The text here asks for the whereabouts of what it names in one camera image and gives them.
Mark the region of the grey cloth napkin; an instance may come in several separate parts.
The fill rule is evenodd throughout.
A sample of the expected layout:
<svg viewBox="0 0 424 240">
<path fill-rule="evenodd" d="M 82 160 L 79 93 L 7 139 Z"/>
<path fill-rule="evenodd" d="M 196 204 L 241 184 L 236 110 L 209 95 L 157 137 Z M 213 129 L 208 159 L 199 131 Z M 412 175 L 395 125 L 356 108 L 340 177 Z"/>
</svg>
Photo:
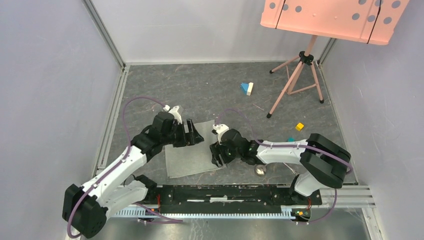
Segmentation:
<svg viewBox="0 0 424 240">
<path fill-rule="evenodd" d="M 166 172 L 169 178 L 180 178 L 219 169 L 212 163 L 210 150 L 210 145 L 217 141 L 212 133 L 214 123 L 214 120 L 209 120 L 194 125 L 204 138 L 204 141 L 199 144 L 185 147 L 165 146 Z"/>
</svg>

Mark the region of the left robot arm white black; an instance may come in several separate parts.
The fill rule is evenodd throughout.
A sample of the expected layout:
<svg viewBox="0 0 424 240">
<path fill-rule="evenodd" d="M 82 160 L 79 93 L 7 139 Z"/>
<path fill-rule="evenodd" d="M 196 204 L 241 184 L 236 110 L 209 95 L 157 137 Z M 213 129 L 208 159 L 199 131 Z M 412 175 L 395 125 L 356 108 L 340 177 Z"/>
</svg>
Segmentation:
<svg viewBox="0 0 424 240">
<path fill-rule="evenodd" d="M 62 218 L 67 222 L 68 236 L 71 239 L 92 238 L 120 210 L 139 201 L 153 203 L 157 190 L 141 180 L 123 188 L 119 185 L 159 154 L 164 146 L 180 148 L 203 141 L 191 119 L 183 122 L 177 113 L 159 112 L 152 124 L 134 136 L 123 153 L 99 175 L 81 186 L 71 184 L 65 190 Z"/>
</svg>

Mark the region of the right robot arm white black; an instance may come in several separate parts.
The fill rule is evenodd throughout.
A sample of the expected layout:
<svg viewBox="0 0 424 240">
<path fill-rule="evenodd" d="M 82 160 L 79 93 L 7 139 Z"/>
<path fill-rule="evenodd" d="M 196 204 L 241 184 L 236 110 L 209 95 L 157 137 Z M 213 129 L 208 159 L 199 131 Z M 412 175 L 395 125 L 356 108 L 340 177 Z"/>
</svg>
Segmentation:
<svg viewBox="0 0 424 240">
<path fill-rule="evenodd" d="M 225 124 L 215 124 L 212 133 L 217 141 L 210 145 L 212 163 L 218 167 L 234 159 L 248 165 L 273 163 L 294 164 L 305 168 L 297 175 L 289 189 L 289 199 L 302 204 L 321 188 L 340 189 L 347 174 L 352 171 L 351 154 L 318 133 L 309 138 L 291 142 L 248 140 L 239 131 Z"/>
</svg>

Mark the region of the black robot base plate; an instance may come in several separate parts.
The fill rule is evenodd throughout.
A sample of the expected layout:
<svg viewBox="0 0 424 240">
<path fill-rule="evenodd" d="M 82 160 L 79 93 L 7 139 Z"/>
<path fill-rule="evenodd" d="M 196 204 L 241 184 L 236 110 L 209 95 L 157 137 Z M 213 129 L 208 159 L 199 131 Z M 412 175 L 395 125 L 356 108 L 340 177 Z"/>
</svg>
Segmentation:
<svg viewBox="0 0 424 240">
<path fill-rule="evenodd" d="M 305 197 L 283 184 L 159 185 L 140 203 L 161 214 L 276 214 L 282 206 L 320 206 L 316 190 Z"/>
</svg>

